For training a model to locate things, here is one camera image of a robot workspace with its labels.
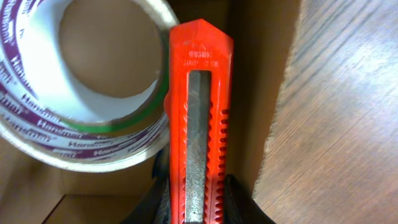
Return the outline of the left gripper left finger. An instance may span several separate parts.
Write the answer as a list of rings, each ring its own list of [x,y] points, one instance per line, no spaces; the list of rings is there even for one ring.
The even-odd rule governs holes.
[[[169,146],[161,149],[152,168],[154,184],[121,224],[170,223]]]

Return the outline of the brown cardboard box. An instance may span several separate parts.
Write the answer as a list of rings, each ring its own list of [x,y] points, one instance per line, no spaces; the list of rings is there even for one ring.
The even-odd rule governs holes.
[[[171,1],[181,22],[202,18],[234,39],[227,168],[253,193],[300,10],[299,1]],[[19,148],[43,135],[1,120],[2,223],[119,223],[148,192],[153,157],[106,173],[45,164]]]

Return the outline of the orange utility knife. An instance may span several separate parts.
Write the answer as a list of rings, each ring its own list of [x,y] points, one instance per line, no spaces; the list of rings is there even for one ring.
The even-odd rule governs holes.
[[[203,19],[170,31],[171,223],[222,223],[233,40]]]

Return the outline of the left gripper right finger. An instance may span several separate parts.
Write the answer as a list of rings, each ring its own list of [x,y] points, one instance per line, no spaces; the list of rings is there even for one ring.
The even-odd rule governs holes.
[[[275,224],[245,191],[234,175],[224,180],[224,223],[225,224]]]

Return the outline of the cream masking tape roll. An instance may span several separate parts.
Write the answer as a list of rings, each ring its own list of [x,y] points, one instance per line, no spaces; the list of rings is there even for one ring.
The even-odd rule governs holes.
[[[1,1],[1,120],[22,135],[20,150],[55,167],[112,172],[136,165],[169,141],[165,113],[140,131],[90,134],[60,119],[107,122],[138,112],[168,72],[166,1]]]

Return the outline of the green tape roll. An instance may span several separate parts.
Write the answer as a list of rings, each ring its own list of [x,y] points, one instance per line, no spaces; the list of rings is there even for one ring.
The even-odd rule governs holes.
[[[134,112],[123,118],[107,122],[82,123],[59,116],[69,127],[90,134],[105,134],[120,136],[133,131],[140,131],[155,121],[160,120],[164,113],[163,101],[169,90],[169,73],[165,72],[160,79],[160,85],[156,88],[154,96],[150,97],[138,112]]]

